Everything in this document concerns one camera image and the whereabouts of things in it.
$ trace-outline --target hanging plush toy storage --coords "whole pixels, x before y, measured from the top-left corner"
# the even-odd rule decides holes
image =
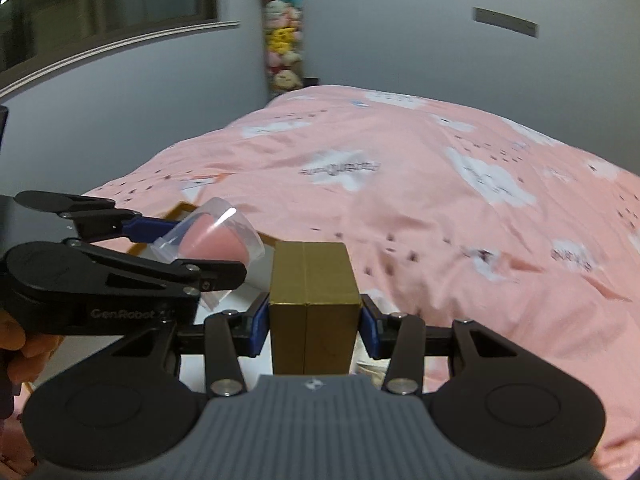
[[[302,0],[262,0],[262,22],[271,96],[302,88]]]

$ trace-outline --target clear plastic container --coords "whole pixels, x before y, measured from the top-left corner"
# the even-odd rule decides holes
[[[177,258],[228,260],[245,267],[264,256],[264,245],[249,221],[229,202],[212,198],[149,245],[161,262]],[[213,311],[230,290],[203,292],[202,301]]]

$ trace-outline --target cardboard box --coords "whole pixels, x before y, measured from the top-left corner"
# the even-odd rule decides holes
[[[270,287],[274,374],[347,374],[360,293],[342,243],[277,242]]]

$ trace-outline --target human hand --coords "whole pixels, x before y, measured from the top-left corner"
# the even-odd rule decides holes
[[[35,381],[59,343],[60,336],[26,334],[9,313],[0,310],[0,349],[19,351],[7,366],[12,383]]]

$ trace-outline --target pink bedsheet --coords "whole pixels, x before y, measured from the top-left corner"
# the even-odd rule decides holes
[[[33,471],[33,451],[29,445],[20,417],[22,408],[29,398],[29,392],[22,386],[22,392],[15,398],[14,414],[2,421],[0,428],[0,478],[3,480],[19,480]]]
[[[480,110],[314,87],[90,194],[156,216],[220,196],[277,238],[341,240],[385,308],[476,319],[587,383],[607,410],[594,464],[640,465],[635,175]]]

